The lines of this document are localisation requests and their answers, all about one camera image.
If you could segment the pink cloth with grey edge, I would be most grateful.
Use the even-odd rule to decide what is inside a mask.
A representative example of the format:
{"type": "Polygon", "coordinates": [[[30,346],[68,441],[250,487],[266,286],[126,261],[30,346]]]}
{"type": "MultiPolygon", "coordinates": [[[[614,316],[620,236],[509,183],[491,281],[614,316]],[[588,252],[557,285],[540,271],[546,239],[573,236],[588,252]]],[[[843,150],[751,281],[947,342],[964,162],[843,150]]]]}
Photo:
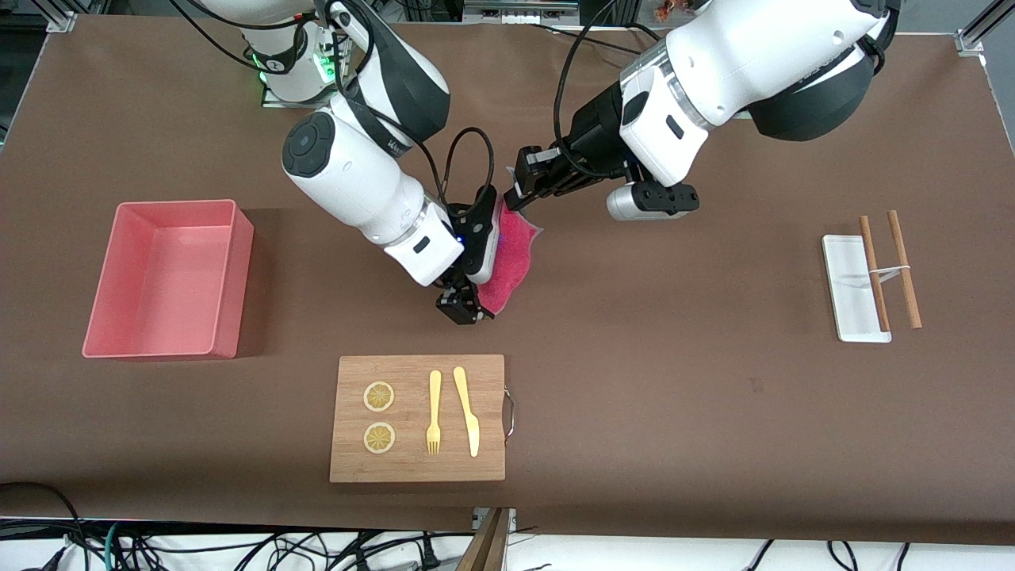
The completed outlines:
{"type": "Polygon", "coordinates": [[[528,275],[533,242],[542,232],[542,228],[531,224],[521,213],[507,209],[501,209],[498,224],[500,238],[492,276],[477,287],[480,304],[486,313],[494,316],[504,310],[512,293],[528,275]]]}

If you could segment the yellow fork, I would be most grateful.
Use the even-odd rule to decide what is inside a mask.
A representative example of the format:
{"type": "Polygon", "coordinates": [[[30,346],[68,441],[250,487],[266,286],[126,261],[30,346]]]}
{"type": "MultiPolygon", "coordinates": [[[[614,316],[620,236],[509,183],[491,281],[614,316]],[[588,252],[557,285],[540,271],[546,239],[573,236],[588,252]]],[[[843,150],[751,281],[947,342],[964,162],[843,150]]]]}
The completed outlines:
{"type": "Polygon", "coordinates": [[[442,373],[439,371],[431,371],[429,373],[428,381],[428,397],[429,397],[429,424],[427,426],[427,433],[425,438],[427,438],[427,452],[429,455],[439,454],[441,451],[441,426],[439,426],[439,412],[441,412],[441,392],[442,392],[442,373]]]}

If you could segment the yellow knife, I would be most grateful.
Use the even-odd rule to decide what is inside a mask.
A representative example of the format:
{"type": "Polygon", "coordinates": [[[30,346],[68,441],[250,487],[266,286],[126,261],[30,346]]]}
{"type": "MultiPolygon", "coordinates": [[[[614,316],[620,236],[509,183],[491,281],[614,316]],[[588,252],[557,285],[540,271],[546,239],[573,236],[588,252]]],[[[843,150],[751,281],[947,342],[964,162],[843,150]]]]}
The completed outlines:
{"type": "Polygon", "coordinates": [[[462,405],[464,419],[466,423],[467,438],[469,444],[469,454],[471,458],[478,456],[480,448],[480,423],[479,419],[472,412],[468,378],[463,366],[455,366],[453,369],[454,385],[456,385],[462,405]]]}

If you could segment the wooden cutting board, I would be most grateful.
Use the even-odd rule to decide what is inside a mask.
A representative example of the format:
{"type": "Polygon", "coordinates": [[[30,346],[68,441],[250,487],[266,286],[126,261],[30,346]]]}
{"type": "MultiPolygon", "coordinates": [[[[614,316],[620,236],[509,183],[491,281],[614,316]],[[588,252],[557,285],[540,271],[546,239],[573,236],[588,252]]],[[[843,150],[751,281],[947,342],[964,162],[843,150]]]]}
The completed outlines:
{"type": "Polygon", "coordinates": [[[332,455],[332,483],[457,483],[502,481],[505,478],[504,441],[505,361],[499,354],[345,355],[339,361],[332,455]],[[466,423],[453,369],[466,370],[472,412],[480,423],[478,456],[471,458],[466,423]],[[441,451],[427,452],[429,424],[428,381],[442,373],[441,451]],[[387,411],[371,412],[362,394],[374,381],[395,390],[387,411]],[[396,443],[388,452],[374,454],[362,443],[365,429],[390,423],[396,443]]]}

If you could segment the wooden plank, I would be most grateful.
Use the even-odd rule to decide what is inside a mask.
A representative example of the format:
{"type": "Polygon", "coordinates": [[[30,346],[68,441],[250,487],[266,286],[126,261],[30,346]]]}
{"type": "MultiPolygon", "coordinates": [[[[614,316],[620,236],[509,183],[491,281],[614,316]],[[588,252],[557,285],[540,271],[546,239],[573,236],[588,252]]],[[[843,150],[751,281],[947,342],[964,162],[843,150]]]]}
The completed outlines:
{"type": "Polygon", "coordinates": [[[492,508],[454,571],[505,571],[509,538],[504,508],[492,508]]]}

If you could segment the white rack tray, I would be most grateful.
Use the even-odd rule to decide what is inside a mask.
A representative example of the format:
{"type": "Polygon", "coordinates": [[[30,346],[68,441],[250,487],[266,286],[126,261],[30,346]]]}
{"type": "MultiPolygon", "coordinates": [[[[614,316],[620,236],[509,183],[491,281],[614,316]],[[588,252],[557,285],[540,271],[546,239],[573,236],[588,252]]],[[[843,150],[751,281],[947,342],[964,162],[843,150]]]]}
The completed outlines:
{"type": "Polygon", "coordinates": [[[822,249],[837,337],[844,343],[891,343],[882,331],[860,236],[825,235],[822,249]]]}

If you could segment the pink plastic bin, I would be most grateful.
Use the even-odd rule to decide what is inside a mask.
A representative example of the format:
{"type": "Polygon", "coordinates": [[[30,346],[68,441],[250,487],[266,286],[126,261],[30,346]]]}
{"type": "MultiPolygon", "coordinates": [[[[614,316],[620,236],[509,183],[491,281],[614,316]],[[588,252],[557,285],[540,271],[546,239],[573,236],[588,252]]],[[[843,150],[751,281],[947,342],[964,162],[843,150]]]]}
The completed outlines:
{"type": "Polygon", "coordinates": [[[118,205],[83,357],[234,358],[254,235],[232,199],[118,205]]]}

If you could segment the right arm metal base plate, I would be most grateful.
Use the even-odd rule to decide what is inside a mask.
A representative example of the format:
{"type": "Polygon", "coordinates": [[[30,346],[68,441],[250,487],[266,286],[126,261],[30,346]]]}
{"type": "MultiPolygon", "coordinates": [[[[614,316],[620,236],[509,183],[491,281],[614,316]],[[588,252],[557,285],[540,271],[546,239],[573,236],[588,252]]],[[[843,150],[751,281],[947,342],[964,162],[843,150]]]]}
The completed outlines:
{"type": "Polygon", "coordinates": [[[321,33],[288,75],[263,79],[263,108],[323,108],[338,94],[347,71],[348,50],[344,37],[334,40],[321,33]]]}

